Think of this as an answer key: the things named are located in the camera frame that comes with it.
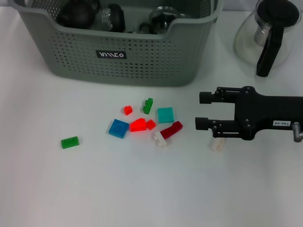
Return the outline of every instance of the red lego brick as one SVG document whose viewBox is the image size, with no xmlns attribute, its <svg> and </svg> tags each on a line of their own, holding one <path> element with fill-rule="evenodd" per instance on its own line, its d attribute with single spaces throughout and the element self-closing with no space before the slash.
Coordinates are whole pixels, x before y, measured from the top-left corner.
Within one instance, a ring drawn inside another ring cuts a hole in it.
<svg viewBox="0 0 303 227">
<path fill-rule="evenodd" d="M 130 124 L 130 131 L 144 131 L 146 130 L 146 122 L 144 118 L 139 118 Z"/>
<path fill-rule="evenodd" d="M 180 122 L 175 122 L 167 129 L 162 130 L 160 133 L 163 138 L 166 140 L 167 138 L 171 137 L 172 135 L 176 134 L 178 131 L 182 129 L 183 125 Z"/>
<path fill-rule="evenodd" d="M 132 113 L 132 112 L 133 112 L 133 109 L 132 109 L 132 107 L 131 107 L 130 105 L 124 107 L 124 114 L 125 114 L 126 116 L 129 115 L 129 114 Z"/>
<path fill-rule="evenodd" d="M 153 120 L 149 120 L 149 121 L 146 123 L 146 127 L 147 127 L 149 130 L 152 130 L 154 127 L 156 127 L 156 123 L 155 123 Z"/>
</svg>

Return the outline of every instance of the green lego brick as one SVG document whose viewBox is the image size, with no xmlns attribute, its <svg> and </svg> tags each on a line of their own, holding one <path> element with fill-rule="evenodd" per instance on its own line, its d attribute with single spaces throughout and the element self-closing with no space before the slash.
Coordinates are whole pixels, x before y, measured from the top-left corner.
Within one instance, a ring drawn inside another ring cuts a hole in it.
<svg viewBox="0 0 303 227">
<path fill-rule="evenodd" d="M 145 106 L 143 107 L 143 111 L 145 114 L 150 114 L 152 103 L 153 103 L 152 98 L 148 98 L 148 100 L 145 101 Z"/>
<path fill-rule="evenodd" d="M 61 140 L 61 145 L 63 149 L 72 148 L 79 145 L 78 137 L 72 137 L 65 140 Z"/>
</svg>

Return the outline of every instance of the blue tile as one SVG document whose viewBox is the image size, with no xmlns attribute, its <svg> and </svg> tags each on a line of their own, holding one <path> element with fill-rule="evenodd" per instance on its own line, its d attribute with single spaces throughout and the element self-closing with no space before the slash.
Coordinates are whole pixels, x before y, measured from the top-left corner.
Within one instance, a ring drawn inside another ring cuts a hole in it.
<svg viewBox="0 0 303 227">
<path fill-rule="evenodd" d="M 108 133 L 123 139 L 128 128 L 129 128 L 129 123 L 115 119 Z"/>
<path fill-rule="evenodd" d="M 172 107 L 158 108 L 158 122 L 159 124 L 175 122 L 174 111 Z"/>
</svg>

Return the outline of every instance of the white wall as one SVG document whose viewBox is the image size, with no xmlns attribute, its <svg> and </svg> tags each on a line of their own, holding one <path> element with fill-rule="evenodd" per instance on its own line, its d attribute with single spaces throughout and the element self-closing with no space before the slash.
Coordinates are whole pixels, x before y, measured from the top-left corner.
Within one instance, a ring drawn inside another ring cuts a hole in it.
<svg viewBox="0 0 303 227">
<path fill-rule="evenodd" d="M 258 0 L 224 0 L 224 10 L 252 11 L 256 6 L 257 1 Z M 291 1 L 303 11 L 303 0 Z M 7 4 L 7 0 L 0 0 L 0 6 Z"/>
</svg>

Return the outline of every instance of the basket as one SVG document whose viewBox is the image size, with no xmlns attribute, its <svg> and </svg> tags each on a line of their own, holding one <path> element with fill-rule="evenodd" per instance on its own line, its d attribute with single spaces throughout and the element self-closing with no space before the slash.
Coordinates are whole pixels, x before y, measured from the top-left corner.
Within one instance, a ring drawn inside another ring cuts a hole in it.
<svg viewBox="0 0 303 227">
<path fill-rule="evenodd" d="M 63 27 L 55 19 L 66 2 L 29 0 L 26 5 L 24 0 L 9 0 L 49 69 L 65 78 L 142 86 L 191 82 L 211 26 L 223 6 L 223 0 L 101 0 L 102 5 L 116 3 L 122 7 L 126 30 L 137 30 L 159 6 L 174 7 L 193 18 L 176 19 L 166 34 L 150 35 Z M 116 52 L 120 57 L 100 58 L 99 50 Z"/>
</svg>

